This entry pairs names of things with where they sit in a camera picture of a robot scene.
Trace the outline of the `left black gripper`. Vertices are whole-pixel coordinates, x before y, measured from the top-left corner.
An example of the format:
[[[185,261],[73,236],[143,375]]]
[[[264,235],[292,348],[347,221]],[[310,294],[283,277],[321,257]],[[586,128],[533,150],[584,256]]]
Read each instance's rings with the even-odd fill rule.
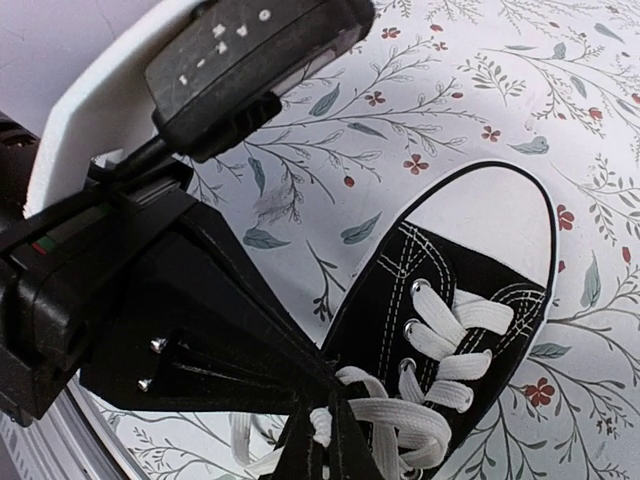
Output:
[[[84,388],[149,412],[291,414],[356,395],[224,217],[194,205],[192,177],[185,164],[162,164],[93,184],[2,231],[1,411],[15,423],[44,416],[81,367],[129,265],[171,224],[126,274],[81,370]]]

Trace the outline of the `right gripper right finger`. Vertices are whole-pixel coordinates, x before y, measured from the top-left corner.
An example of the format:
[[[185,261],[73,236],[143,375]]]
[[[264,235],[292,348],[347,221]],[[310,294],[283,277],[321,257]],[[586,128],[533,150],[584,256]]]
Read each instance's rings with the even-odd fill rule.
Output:
[[[332,394],[329,402],[332,433],[329,445],[331,480],[383,480],[349,402]]]

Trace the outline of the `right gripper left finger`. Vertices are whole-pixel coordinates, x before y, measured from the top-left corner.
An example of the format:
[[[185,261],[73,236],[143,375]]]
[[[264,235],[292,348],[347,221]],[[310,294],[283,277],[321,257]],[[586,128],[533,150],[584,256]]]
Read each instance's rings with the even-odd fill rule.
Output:
[[[291,420],[281,456],[270,479],[339,479],[338,397],[326,407],[304,403]]]

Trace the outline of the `black white canvas sneaker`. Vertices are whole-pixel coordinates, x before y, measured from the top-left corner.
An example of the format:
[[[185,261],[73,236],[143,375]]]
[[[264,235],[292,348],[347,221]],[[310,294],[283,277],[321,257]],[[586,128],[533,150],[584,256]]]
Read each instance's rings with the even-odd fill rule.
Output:
[[[432,478],[500,396],[546,321],[556,249],[542,184],[483,160],[418,194],[365,257],[320,350],[384,479]],[[231,414],[235,461],[269,478],[292,417],[252,459],[251,419]]]

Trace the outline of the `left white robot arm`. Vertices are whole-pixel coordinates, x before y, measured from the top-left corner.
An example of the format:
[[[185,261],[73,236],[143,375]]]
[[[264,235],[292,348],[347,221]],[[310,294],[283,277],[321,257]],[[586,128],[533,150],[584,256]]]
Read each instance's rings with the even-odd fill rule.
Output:
[[[1,409],[41,419],[73,377],[137,411],[291,414],[341,391],[224,217],[165,160],[22,213],[39,141],[1,120]]]

